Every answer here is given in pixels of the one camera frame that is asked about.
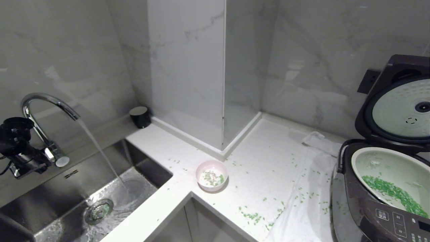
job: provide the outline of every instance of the drain strainer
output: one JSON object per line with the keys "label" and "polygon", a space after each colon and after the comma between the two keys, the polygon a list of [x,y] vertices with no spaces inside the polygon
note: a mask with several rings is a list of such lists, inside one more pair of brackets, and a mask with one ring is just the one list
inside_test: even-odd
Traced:
{"label": "drain strainer", "polygon": [[90,225],[98,224],[112,212],[113,208],[114,203],[109,199],[97,201],[85,212],[85,222]]}

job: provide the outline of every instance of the stainless steel sink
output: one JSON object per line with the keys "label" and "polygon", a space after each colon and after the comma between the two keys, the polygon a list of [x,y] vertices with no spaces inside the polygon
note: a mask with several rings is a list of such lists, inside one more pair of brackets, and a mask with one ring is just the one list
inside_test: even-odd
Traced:
{"label": "stainless steel sink", "polygon": [[0,208],[0,241],[100,241],[172,177],[122,140]]}

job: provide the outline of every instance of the white cloth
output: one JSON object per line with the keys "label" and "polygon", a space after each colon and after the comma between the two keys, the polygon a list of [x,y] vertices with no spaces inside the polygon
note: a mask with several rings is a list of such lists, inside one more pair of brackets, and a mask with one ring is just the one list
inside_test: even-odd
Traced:
{"label": "white cloth", "polygon": [[286,209],[269,232],[267,242],[333,242],[330,222],[330,184],[341,144],[312,132],[299,179]]}

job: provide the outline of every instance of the green rice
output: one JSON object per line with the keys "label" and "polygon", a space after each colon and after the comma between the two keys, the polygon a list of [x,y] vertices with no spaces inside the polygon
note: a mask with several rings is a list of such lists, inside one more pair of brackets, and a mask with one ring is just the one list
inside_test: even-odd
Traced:
{"label": "green rice", "polygon": [[429,218],[429,215],[423,210],[421,205],[418,204],[409,193],[395,186],[393,183],[372,176],[363,176],[362,178],[369,187],[382,193],[382,195],[388,195],[399,200],[407,212]]}

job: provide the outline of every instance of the running water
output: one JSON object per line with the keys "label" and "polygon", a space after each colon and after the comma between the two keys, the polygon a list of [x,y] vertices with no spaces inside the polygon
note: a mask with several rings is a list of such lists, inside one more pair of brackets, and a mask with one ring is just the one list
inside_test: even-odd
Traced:
{"label": "running water", "polygon": [[82,121],[82,119],[78,119],[76,120],[76,122],[78,122],[78,124],[82,127],[82,129],[85,131],[85,133],[88,135],[88,137],[91,139],[91,141],[94,143],[95,147],[98,149],[98,151],[100,151],[101,155],[103,156],[103,158],[105,159],[105,161],[107,162],[107,164],[109,165],[109,167],[111,168],[111,170],[114,172],[115,176],[120,180],[122,186],[126,189],[126,191],[128,192],[127,186],[124,184],[123,180],[120,178],[120,176],[118,175],[118,173],[115,171],[114,167],[112,166],[110,160],[108,159],[108,157],[105,155],[105,153],[103,152],[103,150],[101,149],[101,147],[98,145],[97,140],[95,140],[94,136],[92,135],[92,133],[89,131],[89,129],[87,128],[87,126],[85,125],[85,123]]}

